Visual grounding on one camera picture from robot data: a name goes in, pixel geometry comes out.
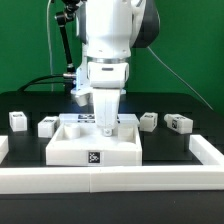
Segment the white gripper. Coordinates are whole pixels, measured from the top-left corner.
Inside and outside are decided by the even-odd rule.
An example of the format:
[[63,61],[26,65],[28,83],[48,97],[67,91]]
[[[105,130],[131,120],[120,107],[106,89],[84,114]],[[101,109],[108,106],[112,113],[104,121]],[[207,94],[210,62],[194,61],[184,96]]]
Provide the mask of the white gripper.
[[96,125],[103,129],[104,136],[110,137],[116,127],[121,90],[129,77],[129,64],[89,62],[88,76]]

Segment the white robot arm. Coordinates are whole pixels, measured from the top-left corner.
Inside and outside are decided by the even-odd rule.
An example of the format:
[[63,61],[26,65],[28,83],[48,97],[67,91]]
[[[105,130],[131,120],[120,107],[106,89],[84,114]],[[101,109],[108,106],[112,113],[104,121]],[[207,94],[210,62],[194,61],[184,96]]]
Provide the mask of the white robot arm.
[[76,20],[82,41],[82,64],[72,94],[80,106],[93,101],[96,126],[110,136],[129,77],[131,50],[148,47],[158,36],[158,10],[154,0],[63,1],[65,17]]

